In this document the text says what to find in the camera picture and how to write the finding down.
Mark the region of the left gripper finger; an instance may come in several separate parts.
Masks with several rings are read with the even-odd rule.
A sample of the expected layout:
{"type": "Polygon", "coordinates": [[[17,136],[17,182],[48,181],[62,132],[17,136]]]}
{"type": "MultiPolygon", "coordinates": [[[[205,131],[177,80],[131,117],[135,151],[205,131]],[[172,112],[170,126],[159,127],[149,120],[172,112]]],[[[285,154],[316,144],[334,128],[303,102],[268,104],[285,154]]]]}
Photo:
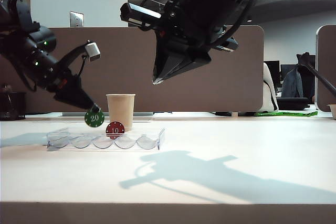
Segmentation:
{"type": "Polygon", "coordinates": [[[91,109],[94,105],[91,97],[82,89],[79,76],[63,78],[57,85],[54,99],[81,109],[91,109]]]}
{"type": "Polygon", "coordinates": [[[82,88],[81,78],[78,77],[80,104],[83,109],[91,110],[94,113],[100,111],[100,107],[93,101],[93,99],[82,88]]]}

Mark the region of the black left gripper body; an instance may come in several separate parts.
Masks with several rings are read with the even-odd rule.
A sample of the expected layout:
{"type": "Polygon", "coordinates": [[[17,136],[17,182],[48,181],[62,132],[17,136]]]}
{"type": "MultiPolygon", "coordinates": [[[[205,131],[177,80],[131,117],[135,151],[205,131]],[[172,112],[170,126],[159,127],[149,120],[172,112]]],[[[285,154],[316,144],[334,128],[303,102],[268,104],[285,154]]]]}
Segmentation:
{"type": "Polygon", "coordinates": [[[58,61],[34,61],[34,78],[34,92],[37,91],[37,87],[48,92],[58,92],[73,75],[69,68],[61,68],[58,61]]]}

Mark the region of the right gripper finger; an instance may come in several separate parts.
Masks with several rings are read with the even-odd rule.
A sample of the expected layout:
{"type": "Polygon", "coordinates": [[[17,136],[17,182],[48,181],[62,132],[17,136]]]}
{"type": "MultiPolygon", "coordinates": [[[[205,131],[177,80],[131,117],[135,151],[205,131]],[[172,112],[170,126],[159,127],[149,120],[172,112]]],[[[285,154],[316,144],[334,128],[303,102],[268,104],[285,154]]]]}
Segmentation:
{"type": "Polygon", "coordinates": [[[167,80],[211,62],[207,52],[161,53],[161,81],[167,80]]]}
{"type": "Polygon", "coordinates": [[[160,84],[169,78],[170,63],[168,53],[169,37],[156,37],[156,54],[153,68],[153,84],[160,84]]]}

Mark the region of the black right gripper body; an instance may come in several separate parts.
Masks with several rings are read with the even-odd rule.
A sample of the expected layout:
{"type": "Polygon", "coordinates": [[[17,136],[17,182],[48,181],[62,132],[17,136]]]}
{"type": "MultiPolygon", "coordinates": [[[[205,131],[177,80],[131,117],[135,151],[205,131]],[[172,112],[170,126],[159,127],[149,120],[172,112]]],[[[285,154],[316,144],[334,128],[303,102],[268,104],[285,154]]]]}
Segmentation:
{"type": "Polygon", "coordinates": [[[162,13],[125,3],[121,19],[156,34],[156,61],[209,61],[210,49],[238,48],[227,20],[239,5],[219,2],[168,2],[162,13]]]}

